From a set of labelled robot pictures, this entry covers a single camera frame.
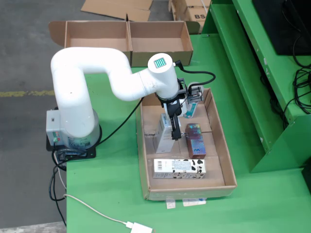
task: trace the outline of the green workbench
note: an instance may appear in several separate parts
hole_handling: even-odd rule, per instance
[[[300,169],[250,173],[263,159],[265,150],[221,37],[216,28],[208,35],[191,36],[194,53],[187,69],[216,74],[216,80],[206,87],[213,92],[236,173],[238,187],[233,194],[191,207],[177,201],[176,208],[170,210],[163,201],[144,200],[135,115],[98,146],[95,159],[68,163],[68,194],[110,217],[144,224],[156,233],[310,231],[311,195]],[[176,72],[187,83],[206,80],[204,74]],[[117,99],[105,75],[87,75],[86,81],[104,138],[124,121],[137,102]],[[70,198],[67,224],[68,233],[130,232]]]

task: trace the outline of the cable connector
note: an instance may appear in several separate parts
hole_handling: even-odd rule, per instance
[[[146,227],[136,222],[134,223],[127,222],[126,227],[132,229],[131,233],[152,233],[153,232],[152,228]]]

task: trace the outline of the brown cardboard box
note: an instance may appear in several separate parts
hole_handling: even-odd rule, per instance
[[[118,49],[131,62],[131,38],[125,21],[54,21],[49,30],[52,40],[64,48]]]
[[[153,160],[189,159],[185,137],[176,141],[171,153],[155,154],[150,134],[155,133],[160,114],[164,109],[155,95],[144,98],[136,111],[139,171],[143,196],[146,200],[180,200],[183,198],[215,198],[232,193],[237,187],[234,170],[216,104],[210,89],[204,91],[205,101],[200,102],[191,119],[181,117],[181,131],[187,123],[200,123],[206,148],[206,175],[203,179],[154,179]]]
[[[132,41],[132,66],[145,67],[156,53],[164,52],[173,61],[190,64],[192,43],[186,23],[175,22],[129,22]]]
[[[86,0],[81,11],[131,21],[148,21],[152,0]]]
[[[203,7],[187,8],[182,15],[182,20],[185,21],[203,21],[206,20],[206,12]]]
[[[178,15],[184,14],[187,8],[200,7],[204,9],[204,6],[208,8],[211,2],[211,0],[203,0],[204,3],[203,5],[201,0],[172,0],[172,1]]]
[[[206,9],[201,0],[169,0],[169,10],[175,21],[186,21],[189,34],[200,34],[206,20],[211,0],[204,0]]]

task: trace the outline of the concrete floor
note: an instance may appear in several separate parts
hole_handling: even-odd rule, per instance
[[[53,89],[50,61],[61,47],[50,39],[50,21],[114,20],[81,12],[83,3],[0,0],[0,229],[61,221],[48,196],[53,163],[45,150],[46,110],[56,101],[31,91]],[[173,19],[167,0],[150,10],[150,21]],[[56,189],[64,193],[58,179]]]

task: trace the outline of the yellow floor line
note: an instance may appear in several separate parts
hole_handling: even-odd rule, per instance
[[[0,92],[0,97],[23,97],[23,96],[54,96],[54,91],[5,91]]]

